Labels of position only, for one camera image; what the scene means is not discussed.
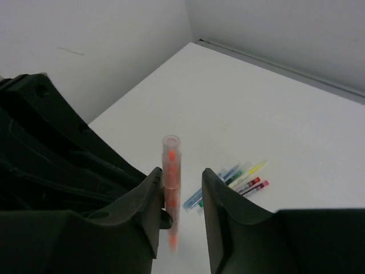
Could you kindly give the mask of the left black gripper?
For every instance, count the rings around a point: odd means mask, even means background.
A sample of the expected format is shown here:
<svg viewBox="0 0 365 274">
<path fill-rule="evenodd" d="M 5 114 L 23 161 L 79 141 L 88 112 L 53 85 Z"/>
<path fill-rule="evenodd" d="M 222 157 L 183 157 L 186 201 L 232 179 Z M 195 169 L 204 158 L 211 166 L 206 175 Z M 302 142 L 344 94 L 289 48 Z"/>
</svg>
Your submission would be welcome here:
<svg viewBox="0 0 365 274">
<path fill-rule="evenodd" d="M 94 212 L 145 179 L 43 74 L 1 80 L 1 166 L 25 209 Z"/>
</svg>

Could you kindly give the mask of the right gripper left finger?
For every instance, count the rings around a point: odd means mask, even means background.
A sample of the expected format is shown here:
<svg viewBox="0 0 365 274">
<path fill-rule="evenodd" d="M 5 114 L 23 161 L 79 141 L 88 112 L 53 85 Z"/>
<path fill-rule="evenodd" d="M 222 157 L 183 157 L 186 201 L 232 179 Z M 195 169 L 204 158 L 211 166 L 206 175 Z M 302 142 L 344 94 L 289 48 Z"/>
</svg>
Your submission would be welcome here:
<svg viewBox="0 0 365 274">
<path fill-rule="evenodd" d="M 72 211 L 1 212 L 2 273 L 150 273 L 163 198 L 160 168 L 89 218 Z"/>
</svg>

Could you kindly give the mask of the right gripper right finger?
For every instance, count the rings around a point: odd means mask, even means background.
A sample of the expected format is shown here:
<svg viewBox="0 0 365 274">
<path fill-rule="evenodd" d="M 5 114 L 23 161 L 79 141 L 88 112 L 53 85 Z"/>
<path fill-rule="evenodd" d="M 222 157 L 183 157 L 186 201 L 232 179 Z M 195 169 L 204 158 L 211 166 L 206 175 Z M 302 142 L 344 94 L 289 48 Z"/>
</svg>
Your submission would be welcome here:
<svg viewBox="0 0 365 274">
<path fill-rule="evenodd" d="M 364 209 L 269 212 L 209 168 L 202 197 L 211 273 L 363 273 Z"/>
</svg>

